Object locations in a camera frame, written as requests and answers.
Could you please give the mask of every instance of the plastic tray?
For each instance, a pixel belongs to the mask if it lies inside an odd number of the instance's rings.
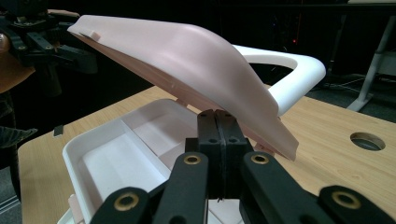
[[[172,100],[158,100],[83,133],[64,147],[86,223],[117,189],[150,191],[164,182],[185,139],[197,136],[196,114]],[[238,201],[209,202],[209,223],[240,223]]]

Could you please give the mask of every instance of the round hole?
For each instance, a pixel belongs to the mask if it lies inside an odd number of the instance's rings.
[[[257,164],[265,164],[268,163],[268,161],[270,161],[266,156],[263,155],[253,155],[251,156],[250,159]]]
[[[188,165],[195,165],[198,164],[201,161],[201,158],[191,155],[187,156],[184,158],[184,162],[186,162]]]
[[[186,218],[181,216],[172,217],[169,221],[169,224],[186,224]]]
[[[238,139],[235,137],[232,137],[232,138],[228,139],[228,141],[231,143],[236,143],[236,142],[238,142]]]
[[[115,202],[114,202],[114,207],[120,211],[128,211],[134,208],[137,204],[139,203],[139,197],[133,193],[133,192],[128,192],[122,194]]]
[[[379,151],[385,148],[385,142],[371,133],[353,133],[350,140],[358,147]]]
[[[361,201],[355,195],[348,192],[335,191],[332,193],[332,199],[345,208],[358,209],[361,207]]]

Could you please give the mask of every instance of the dark background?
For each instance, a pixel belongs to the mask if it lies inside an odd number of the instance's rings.
[[[66,9],[80,15],[104,15],[155,21],[174,21],[202,26],[233,44],[260,49],[305,54],[321,60],[327,68],[335,60],[332,72],[340,76],[366,73],[388,16],[351,15],[337,51],[333,51],[341,28],[339,13],[272,12],[227,10],[228,4],[301,4],[303,1],[125,1],[86,0],[49,1],[49,8]],[[305,4],[336,4],[337,1],[304,1]],[[46,97],[33,74],[15,87],[13,96],[17,127],[37,128],[35,136],[67,124],[105,106],[116,103],[151,84],[112,62],[94,49],[98,73],[87,75],[58,67],[63,93]],[[290,70],[272,65],[253,64],[263,82],[273,84]]]

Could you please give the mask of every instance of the table surface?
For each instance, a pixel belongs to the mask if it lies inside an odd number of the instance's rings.
[[[157,87],[139,92],[64,125],[64,134],[47,133],[19,149],[23,223],[56,223],[68,209],[74,189],[62,151],[73,137],[157,99],[175,99]],[[283,117],[300,142],[297,159],[278,161],[306,190],[317,194],[330,185],[356,190],[396,218],[396,124],[304,97]],[[386,147],[365,150],[350,141],[371,133]]]

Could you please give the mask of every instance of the black bracket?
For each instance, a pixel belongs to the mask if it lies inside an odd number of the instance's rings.
[[[96,56],[86,50],[62,43],[80,45],[67,32],[78,17],[70,16],[69,22],[60,21],[64,15],[40,13],[29,17],[17,17],[7,13],[0,16],[0,33],[10,43],[11,53],[23,66],[33,66],[39,76],[41,87],[47,96],[62,93],[55,67],[62,67],[85,74],[97,72]]]
[[[358,192],[340,186],[318,197],[302,189],[270,154],[253,151],[236,119],[221,110],[198,115],[169,179],[153,191],[120,189],[91,224],[206,223],[208,199],[239,199],[245,223],[395,223]]]

